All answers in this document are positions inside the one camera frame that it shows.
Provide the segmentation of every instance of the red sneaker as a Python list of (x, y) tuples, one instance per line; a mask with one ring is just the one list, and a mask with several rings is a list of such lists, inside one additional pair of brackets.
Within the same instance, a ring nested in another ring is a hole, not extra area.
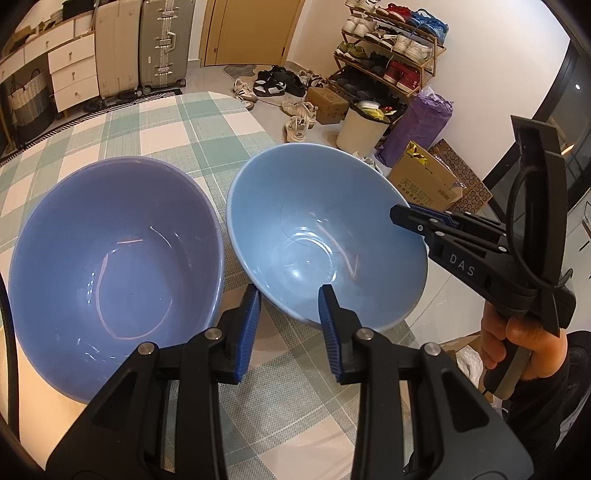
[(390, 82), (392, 85), (396, 85), (400, 78), (402, 78), (402, 70), (400, 67), (404, 67), (399, 61), (391, 61), (388, 64), (386, 73), (384, 74), (384, 80)]
[(408, 7), (399, 7), (396, 4), (388, 4), (388, 8), (378, 8), (376, 12), (399, 22), (406, 22), (406, 19), (411, 18), (413, 15)]
[(402, 63), (398, 66), (398, 70), (400, 70), (402, 76), (399, 78), (396, 87), (406, 94), (413, 93), (421, 85), (421, 72)]

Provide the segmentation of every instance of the white trash can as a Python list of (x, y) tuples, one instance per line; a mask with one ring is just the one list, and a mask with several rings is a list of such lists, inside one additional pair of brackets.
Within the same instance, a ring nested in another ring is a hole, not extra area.
[(388, 125), (389, 123), (361, 116), (351, 107), (336, 139), (336, 146), (344, 152), (358, 152), (361, 157), (368, 157)]

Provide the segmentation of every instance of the light blue bowl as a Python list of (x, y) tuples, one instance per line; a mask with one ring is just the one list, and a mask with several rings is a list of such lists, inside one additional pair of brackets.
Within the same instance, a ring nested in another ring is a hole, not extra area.
[(190, 177), (150, 158), (101, 161), (58, 183), (22, 229), (15, 330), (37, 372), (87, 403), (140, 343), (209, 327), (222, 274), (219, 222)]
[(390, 221), (406, 201), (357, 158), (313, 144), (284, 144), (252, 157), (226, 205), (230, 240), (252, 281), (281, 310), (319, 325), (318, 289), (384, 331), (416, 306), (427, 279), (417, 233)]

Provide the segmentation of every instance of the blue sneaker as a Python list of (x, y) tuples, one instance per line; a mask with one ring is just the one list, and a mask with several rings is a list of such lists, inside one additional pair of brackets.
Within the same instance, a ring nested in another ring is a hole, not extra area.
[(406, 23), (436, 36), (441, 45), (443, 45), (447, 32), (449, 32), (447, 24), (431, 15), (424, 8), (419, 8), (416, 12), (413, 12), (413, 16), (407, 18)]

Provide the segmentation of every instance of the metal bolt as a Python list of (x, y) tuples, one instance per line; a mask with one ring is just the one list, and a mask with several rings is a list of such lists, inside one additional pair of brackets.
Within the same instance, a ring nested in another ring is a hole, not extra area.
[(423, 347), (425, 349), (425, 353), (431, 356), (437, 356), (441, 353), (441, 347), (433, 342), (426, 343)]
[(138, 352), (140, 355), (149, 355), (154, 351), (154, 344), (152, 342), (140, 343)]
[(357, 330), (357, 338), (361, 340), (371, 340), (374, 338), (374, 331), (369, 328), (360, 328)]
[(210, 328), (205, 330), (205, 338), (207, 340), (219, 340), (222, 338), (222, 331), (219, 328)]

